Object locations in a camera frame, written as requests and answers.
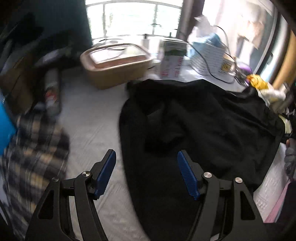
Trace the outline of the brown storage box with lid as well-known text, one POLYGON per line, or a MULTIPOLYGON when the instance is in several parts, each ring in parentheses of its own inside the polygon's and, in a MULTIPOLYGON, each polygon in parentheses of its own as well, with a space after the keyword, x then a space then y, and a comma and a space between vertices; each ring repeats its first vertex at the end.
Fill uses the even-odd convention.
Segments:
POLYGON ((147 49, 131 43, 97 46, 80 55, 89 82, 98 89, 144 77, 152 61, 147 49))

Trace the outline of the green white carton box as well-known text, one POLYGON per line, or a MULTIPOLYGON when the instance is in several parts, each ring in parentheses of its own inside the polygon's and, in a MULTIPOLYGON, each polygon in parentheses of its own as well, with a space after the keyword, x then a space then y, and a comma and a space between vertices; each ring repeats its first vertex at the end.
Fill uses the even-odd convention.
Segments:
POLYGON ((163 39, 159 43, 158 59, 161 79, 178 79, 184 56, 187 54, 187 43, 179 39, 163 39))

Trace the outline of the white perforated plastic basket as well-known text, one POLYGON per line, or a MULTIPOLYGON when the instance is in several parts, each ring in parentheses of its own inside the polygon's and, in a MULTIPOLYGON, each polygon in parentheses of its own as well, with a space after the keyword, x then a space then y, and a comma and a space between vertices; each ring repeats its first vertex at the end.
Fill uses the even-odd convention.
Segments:
POLYGON ((216 33, 197 37, 189 42, 190 65, 200 75, 217 74, 226 50, 227 46, 216 33))

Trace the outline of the spray can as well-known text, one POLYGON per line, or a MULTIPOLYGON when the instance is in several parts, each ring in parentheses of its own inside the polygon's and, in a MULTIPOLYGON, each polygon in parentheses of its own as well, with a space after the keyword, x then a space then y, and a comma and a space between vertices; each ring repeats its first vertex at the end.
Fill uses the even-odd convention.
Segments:
POLYGON ((45 106, 47 115, 55 118, 61 112, 60 73, 57 68, 50 69, 45 75, 45 106))

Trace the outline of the plaid cloth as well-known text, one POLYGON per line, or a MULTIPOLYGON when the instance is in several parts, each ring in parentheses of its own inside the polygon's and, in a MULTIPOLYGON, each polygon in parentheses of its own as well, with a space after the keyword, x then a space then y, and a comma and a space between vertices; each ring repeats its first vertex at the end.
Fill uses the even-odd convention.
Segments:
POLYGON ((44 114, 16 118, 16 134, 1 156, 1 174, 14 234, 24 240, 44 190, 54 177, 66 177, 70 141, 67 133, 44 114))

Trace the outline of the black pants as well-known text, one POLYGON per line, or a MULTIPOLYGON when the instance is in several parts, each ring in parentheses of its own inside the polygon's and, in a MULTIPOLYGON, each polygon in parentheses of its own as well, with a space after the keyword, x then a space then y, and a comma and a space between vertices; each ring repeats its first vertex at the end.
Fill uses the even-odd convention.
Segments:
POLYGON ((128 86, 119 118, 125 176, 150 240, 185 240, 198 210, 177 154, 219 179, 240 177, 254 192, 285 133, 253 87, 229 92, 206 80, 145 80, 128 86))

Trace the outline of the yellow snack package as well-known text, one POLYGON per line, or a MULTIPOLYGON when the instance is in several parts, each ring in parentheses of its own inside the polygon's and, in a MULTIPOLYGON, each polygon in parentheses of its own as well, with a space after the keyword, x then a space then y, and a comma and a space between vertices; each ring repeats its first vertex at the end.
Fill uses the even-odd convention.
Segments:
POLYGON ((268 83, 265 82, 260 75, 250 74, 246 77, 247 82, 258 90, 269 89, 268 83))

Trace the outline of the white mug yellow print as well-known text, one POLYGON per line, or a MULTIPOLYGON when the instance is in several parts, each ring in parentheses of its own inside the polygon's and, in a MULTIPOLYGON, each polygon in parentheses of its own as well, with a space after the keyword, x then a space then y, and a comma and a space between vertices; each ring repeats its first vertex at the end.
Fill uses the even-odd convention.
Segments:
POLYGON ((219 73, 221 73, 221 74, 229 74, 229 73, 233 72, 234 69, 235 69, 235 61, 234 61, 234 59, 231 56, 225 54, 223 56, 223 60, 222 60, 221 67, 219 69, 219 73))

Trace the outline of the tablet with blue screen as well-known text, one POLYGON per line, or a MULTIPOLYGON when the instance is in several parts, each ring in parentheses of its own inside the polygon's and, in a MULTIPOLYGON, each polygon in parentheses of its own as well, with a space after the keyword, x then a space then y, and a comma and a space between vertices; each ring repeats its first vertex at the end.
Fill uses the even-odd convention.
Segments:
POLYGON ((4 154, 4 149, 9 145, 13 135, 16 133, 16 126, 11 119, 6 99, 1 93, 0 105, 0 155, 4 154))

